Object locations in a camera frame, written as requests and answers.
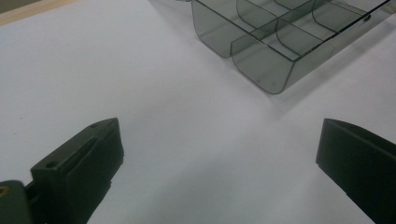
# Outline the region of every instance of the small hole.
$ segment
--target small hole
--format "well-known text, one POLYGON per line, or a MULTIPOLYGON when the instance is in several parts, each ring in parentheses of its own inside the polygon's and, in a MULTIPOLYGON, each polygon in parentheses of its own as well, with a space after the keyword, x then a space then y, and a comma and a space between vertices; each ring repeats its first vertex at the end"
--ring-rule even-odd
POLYGON ((53 167, 55 167, 57 165, 58 165, 58 162, 52 161, 52 162, 47 163, 46 167, 47 168, 53 168, 53 167))
POLYGON ((9 186, 0 186, 0 198, 8 194, 9 186))
POLYGON ((371 19, 371 15, 368 15, 366 18, 364 18, 363 21, 369 21, 371 19))

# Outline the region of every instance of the transparent plastic tray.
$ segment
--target transparent plastic tray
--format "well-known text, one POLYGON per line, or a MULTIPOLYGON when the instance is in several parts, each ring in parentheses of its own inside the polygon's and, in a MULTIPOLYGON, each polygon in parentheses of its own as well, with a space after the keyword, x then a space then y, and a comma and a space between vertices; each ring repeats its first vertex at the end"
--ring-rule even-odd
POLYGON ((278 94, 391 14, 383 0, 192 0, 196 33, 278 94))

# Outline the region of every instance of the tray compartment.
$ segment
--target tray compartment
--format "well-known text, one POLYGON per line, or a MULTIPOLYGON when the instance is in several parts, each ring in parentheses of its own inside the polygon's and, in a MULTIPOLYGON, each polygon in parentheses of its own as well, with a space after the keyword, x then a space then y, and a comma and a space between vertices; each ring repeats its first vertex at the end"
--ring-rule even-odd
POLYGON ((389 2, 192 0, 192 11, 204 43, 277 94, 390 16, 389 2))

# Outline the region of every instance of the screw hole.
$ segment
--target screw hole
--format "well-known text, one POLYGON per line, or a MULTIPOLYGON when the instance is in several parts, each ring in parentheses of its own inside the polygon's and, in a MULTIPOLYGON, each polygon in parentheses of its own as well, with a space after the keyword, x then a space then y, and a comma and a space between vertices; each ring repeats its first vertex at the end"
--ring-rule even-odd
POLYGON ((0 198, 8 194, 9 186, 0 186, 0 198))
POLYGON ((369 21, 371 19, 371 15, 368 15, 366 18, 364 18, 363 21, 369 21))
POLYGON ((52 161, 52 162, 47 163, 46 167, 47 168, 53 168, 53 167, 55 167, 57 165, 58 165, 58 162, 52 161))

